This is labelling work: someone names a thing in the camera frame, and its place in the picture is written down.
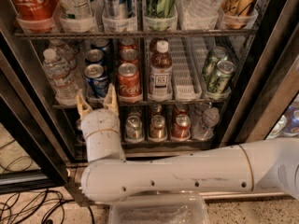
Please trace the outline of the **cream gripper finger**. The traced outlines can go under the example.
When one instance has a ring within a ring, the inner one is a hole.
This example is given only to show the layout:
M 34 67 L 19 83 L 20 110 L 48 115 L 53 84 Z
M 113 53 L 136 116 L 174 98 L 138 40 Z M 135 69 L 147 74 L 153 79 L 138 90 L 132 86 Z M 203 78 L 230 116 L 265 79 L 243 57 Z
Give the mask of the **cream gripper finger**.
M 107 95 L 104 99 L 103 106 L 105 109 L 114 112 L 116 116 L 119 115 L 117 93 L 112 83 L 108 85 Z
M 90 114 L 93 111 L 92 107 L 86 102 L 82 90 L 79 90 L 77 92 L 76 101 L 80 119 L 84 119 L 88 114 Z

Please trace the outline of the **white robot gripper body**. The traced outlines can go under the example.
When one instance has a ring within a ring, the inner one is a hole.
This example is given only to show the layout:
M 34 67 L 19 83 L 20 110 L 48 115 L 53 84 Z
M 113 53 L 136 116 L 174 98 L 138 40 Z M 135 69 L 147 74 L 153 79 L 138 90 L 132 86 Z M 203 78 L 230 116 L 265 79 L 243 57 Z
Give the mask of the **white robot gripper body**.
M 81 130 L 87 148 L 87 160 L 124 160 L 121 147 L 119 117 L 112 111 L 101 108 L 92 111 L 81 121 Z

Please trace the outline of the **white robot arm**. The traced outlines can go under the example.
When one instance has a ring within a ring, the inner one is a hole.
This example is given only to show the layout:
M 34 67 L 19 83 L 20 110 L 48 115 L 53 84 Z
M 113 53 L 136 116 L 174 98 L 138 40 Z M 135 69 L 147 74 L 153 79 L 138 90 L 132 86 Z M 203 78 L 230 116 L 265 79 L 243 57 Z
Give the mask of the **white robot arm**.
M 94 202 L 114 203 L 152 191 L 282 192 L 299 197 L 296 138 L 263 140 L 156 161 L 128 161 L 121 147 L 114 86 L 108 86 L 100 109 L 92 109 L 78 91 L 77 107 L 88 156 L 81 188 Z

